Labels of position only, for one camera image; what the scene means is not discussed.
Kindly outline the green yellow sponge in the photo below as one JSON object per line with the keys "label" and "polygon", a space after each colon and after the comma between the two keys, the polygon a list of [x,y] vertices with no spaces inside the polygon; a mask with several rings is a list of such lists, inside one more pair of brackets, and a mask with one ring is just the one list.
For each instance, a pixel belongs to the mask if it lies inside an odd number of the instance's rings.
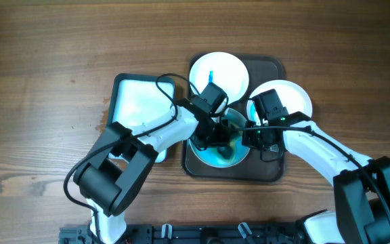
{"label": "green yellow sponge", "polygon": [[236,149],[234,146],[220,146],[216,148],[216,152],[223,160],[232,160],[236,155]]}

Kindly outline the white plate with blue smear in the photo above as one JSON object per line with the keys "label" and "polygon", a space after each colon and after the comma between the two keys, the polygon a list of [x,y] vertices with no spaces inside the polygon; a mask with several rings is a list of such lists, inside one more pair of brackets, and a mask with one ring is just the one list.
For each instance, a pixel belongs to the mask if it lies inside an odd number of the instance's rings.
{"label": "white plate with blue smear", "polygon": [[[300,112],[309,118],[312,117],[312,103],[309,95],[303,88],[291,81],[273,80],[261,84],[250,95],[246,105],[246,115],[249,121],[254,122],[256,125],[262,125],[255,112],[255,106],[251,98],[270,89],[275,89],[277,91],[282,104],[288,110],[288,115]],[[279,122],[284,122],[287,116],[276,120],[279,120]]]}

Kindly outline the white plate with blue streak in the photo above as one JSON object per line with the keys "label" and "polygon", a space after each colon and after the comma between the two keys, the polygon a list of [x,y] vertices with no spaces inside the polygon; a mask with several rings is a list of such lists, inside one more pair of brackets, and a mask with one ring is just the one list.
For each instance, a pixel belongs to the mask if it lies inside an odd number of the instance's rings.
{"label": "white plate with blue streak", "polygon": [[190,82],[201,93],[208,83],[219,86],[228,96],[228,104],[239,101],[249,85],[249,74],[244,63],[225,52],[211,52],[201,56],[190,68]]}

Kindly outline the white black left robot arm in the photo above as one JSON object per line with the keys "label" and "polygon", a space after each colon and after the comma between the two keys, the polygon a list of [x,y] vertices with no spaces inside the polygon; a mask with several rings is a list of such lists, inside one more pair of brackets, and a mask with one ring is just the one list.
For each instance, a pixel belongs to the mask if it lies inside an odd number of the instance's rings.
{"label": "white black left robot arm", "polygon": [[198,96],[184,98],[147,125],[125,127],[113,122],[105,129],[67,175],[87,200],[80,205],[91,210],[93,241],[120,241],[126,231],[125,210],[140,192],[159,153],[188,139],[199,148],[229,144],[231,128],[211,118],[217,105]]}

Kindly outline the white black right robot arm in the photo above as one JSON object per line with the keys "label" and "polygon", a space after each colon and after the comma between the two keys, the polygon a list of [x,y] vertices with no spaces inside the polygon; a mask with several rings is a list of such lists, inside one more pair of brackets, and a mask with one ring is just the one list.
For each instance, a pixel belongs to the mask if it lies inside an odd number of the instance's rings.
{"label": "white black right robot arm", "polygon": [[389,157],[373,159],[351,150],[301,112],[267,125],[247,122],[242,143],[258,149],[277,145],[333,186],[335,210],[303,220],[309,243],[390,243]]}

